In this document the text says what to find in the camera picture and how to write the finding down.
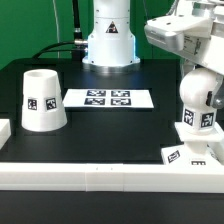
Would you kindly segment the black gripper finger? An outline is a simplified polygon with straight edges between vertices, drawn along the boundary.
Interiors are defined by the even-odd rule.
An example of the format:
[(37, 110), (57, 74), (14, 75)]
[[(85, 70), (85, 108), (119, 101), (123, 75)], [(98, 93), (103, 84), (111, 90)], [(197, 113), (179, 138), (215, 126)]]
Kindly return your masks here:
[(214, 109), (224, 108), (224, 76), (218, 74), (216, 77), (216, 86), (207, 94), (206, 105)]

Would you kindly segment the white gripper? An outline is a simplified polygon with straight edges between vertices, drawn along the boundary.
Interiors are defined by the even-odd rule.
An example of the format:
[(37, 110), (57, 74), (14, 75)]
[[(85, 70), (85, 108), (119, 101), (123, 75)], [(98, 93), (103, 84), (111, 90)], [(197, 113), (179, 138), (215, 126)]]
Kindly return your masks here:
[(174, 0), (144, 31), (150, 44), (224, 75), (224, 0)]

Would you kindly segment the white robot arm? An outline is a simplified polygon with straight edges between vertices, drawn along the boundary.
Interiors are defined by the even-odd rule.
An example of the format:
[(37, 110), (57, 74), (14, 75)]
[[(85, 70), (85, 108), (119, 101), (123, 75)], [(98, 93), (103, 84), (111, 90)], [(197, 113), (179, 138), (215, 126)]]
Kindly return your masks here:
[[(140, 62), (130, 31), (130, 0), (93, 0), (94, 28), (83, 63), (105, 73)], [(182, 71), (196, 65), (220, 75), (209, 106), (224, 107), (224, 0), (174, 0), (170, 11), (144, 26), (147, 41), (184, 59)]]

